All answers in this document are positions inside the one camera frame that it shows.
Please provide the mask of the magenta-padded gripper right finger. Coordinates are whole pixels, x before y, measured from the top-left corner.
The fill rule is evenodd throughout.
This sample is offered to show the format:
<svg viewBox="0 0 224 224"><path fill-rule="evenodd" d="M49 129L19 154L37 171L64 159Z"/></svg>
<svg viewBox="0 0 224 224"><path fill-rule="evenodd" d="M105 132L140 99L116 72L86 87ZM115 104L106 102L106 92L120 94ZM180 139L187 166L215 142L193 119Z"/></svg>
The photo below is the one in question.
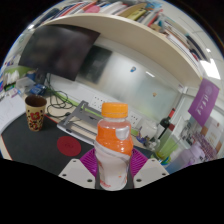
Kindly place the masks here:
<svg viewBox="0 0 224 224"><path fill-rule="evenodd" d="M169 175L157 159L148 159L137 149L132 150L129 172L134 188L144 187Z"/></svg>

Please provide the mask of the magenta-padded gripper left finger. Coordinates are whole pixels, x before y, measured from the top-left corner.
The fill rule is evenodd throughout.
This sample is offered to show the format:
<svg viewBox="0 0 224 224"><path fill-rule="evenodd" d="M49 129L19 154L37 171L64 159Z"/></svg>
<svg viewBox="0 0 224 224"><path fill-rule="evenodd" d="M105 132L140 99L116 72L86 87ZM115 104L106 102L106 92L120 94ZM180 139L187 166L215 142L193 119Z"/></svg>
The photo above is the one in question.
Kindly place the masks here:
<svg viewBox="0 0 224 224"><path fill-rule="evenodd" d="M59 176L80 187L94 189L98 172L95 149L89 150L80 159L71 159Z"/></svg>

